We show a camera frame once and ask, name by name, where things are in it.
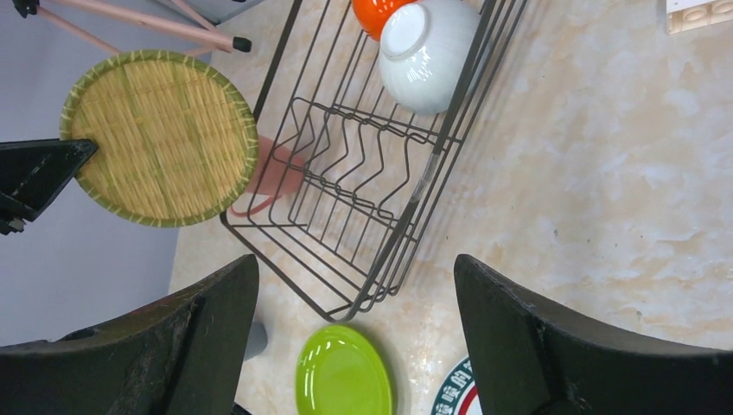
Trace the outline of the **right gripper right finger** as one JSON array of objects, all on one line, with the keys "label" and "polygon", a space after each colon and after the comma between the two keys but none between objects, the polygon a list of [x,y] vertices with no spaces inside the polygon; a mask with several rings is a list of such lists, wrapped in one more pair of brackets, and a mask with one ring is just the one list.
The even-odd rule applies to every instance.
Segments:
[{"label": "right gripper right finger", "polygon": [[729,414],[732,353],[641,335],[529,290],[468,254],[454,279],[486,414]]}]

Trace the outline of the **orange bowl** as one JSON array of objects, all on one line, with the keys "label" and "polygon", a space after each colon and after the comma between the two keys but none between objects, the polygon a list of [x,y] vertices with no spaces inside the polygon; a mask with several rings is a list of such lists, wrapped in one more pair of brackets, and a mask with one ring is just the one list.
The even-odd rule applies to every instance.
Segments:
[{"label": "orange bowl", "polygon": [[362,29],[376,42],[390,16],[414,0],[353,0],[352,11]]}]

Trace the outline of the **white plate green red rim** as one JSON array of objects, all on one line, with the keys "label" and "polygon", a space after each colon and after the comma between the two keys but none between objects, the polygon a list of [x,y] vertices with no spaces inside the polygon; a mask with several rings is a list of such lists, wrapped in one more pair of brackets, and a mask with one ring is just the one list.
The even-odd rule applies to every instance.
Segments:
[{"label": "white plate green red rim", "polygon": [[431,415],[482,415],[470,359],[457,363],[443,380],[432,404]]}]

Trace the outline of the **white ceramic bowl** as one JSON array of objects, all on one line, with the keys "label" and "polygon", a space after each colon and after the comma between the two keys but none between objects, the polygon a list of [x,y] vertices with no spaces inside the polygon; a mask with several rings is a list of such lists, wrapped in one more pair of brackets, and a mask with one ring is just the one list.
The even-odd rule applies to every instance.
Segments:
[{"label": "white ceramic bowl", "polygon": [[379,75],[397,104],[418,115],[448,110],[479,26],[470,3],[407,3],[387,20],[379,41]]}]

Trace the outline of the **white cup pink handle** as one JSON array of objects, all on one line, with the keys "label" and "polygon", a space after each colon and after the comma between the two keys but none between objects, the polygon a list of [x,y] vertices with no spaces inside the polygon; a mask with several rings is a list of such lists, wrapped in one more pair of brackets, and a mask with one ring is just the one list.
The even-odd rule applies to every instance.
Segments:
[{"label": "white cup pink handle", "polygon": [[256,169],[245,192],[266,195],[267,199],[246,211],[229,207],[228,212],[238,218],[248,218],[270,207],[275,201],[294,194],[303,184],[306,159],[272,139],[258,137]]}]

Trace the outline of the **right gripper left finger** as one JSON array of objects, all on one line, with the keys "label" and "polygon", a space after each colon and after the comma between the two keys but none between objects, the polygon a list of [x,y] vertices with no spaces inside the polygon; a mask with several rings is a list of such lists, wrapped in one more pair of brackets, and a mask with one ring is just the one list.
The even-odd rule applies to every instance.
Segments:
[{"label": "right gripper left finger", "polygon": [[4,414],[241,414],[258,261],[57,341],[1,349]]}]

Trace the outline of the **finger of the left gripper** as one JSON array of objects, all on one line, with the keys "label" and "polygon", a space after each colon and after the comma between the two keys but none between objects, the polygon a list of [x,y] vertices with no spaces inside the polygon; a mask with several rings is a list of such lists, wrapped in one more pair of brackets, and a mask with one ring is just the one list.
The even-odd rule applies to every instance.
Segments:
[{"label": "finger of the left gripper", "polygon": [[1,234],[21,233],[98,150],[90,139],[1,143]]}]

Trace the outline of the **grey wire dish rack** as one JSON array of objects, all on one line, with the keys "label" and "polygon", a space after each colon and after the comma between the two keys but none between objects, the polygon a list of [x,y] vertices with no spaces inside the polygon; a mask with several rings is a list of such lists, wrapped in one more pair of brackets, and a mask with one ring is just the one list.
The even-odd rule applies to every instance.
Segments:
[{"label": "grey wire dish rack", "polygon": [[221,215],[318,316],[347,322],[394,296],[464,142],[484,110],[525,1],[479,1],[448,111],[417,115],[381,83],[379,46],[348,1],[295,1],[258,96],[261,132],[286,152],[274,201]]}]

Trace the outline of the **woven bamboo tray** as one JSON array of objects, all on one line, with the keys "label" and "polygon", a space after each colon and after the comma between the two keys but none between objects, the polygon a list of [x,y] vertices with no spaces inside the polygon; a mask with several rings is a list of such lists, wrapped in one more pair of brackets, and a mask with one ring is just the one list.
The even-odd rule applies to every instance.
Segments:
[{"label": "woven bamboo tray", "polygon": [[102,208],[149,227],[224,212],[256,174],[256,120],[237,87],[194,57],[162,49],[113,55],[87,70],[61,110],[60,138],[97,151],[77,183]]}]

